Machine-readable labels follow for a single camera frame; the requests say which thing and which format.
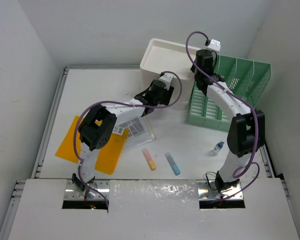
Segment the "blue highlighter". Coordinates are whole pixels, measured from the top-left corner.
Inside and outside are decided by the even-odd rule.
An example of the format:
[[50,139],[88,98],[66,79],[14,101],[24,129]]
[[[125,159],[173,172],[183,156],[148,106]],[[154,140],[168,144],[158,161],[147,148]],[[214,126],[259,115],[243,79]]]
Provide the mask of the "blue highlighter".
[[172,155],[169,152],[167,152],[167,153],[165,153],[165,157],[166,157],[173,173],[176,176],[178,176],[181,173],[181,171],[180,171],[179,167],[177,166],[175,160],[173,159]]

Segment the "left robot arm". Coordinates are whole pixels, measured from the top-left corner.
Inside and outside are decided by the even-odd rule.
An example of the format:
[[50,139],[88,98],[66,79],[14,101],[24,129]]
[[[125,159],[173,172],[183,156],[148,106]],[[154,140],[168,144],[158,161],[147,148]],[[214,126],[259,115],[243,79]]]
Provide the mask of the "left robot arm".
[[88,184],[95,178],[96,158],[100,149],[109,142],[115,127],[147,116],[155,109],[172,105],[172,79],[171,73],[164,73],[159,79],[153,80],[146,90],[127,102],[101,101],[83,112],[74,130],[73,148],[79,164],[71,178],[79,191],[92,189]]

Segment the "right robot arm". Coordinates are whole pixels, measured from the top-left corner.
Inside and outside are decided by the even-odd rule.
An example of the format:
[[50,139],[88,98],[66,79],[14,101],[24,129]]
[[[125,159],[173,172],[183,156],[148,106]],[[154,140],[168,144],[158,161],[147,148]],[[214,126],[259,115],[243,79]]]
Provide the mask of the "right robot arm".
[[214,63],[212,51],[198,50],[191,71],[196,87],[213,100],[230,121],[226,140],[229,152],[214,180],[216,190],[221,192],[236,186],[240,177],[255,164],[256,152],[265,143],[265,114],[235,95],[215,73]]

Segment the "white three-drawer storage box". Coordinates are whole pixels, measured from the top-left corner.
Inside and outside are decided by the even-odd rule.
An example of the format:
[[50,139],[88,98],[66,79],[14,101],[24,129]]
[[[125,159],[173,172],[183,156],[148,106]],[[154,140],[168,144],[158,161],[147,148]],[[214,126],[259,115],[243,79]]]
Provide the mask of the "white three-drawer storage box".
[[192,65],[184,44],[153,38],[149,41],[139,65],[141,89],[146,89],[162,72],[170,71],[177,74],[182,83],[182,93],[172,108],[183,111],[190,100],[195,82],[191,71]]

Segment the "orange pink highlighter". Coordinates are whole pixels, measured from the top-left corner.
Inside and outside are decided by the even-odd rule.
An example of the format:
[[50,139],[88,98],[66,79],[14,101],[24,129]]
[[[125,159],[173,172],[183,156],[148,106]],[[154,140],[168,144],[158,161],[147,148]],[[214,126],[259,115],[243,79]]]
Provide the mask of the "orange pink highlighter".
[[146,148],[142,149],[141,151],[142,151],[142,153],[143,153],[143,155],[146,159],[146,162],[147,162],[149,168],[151,169],[151,171],[155,171],[156,170],[156,165],[155,165],[149,151]]

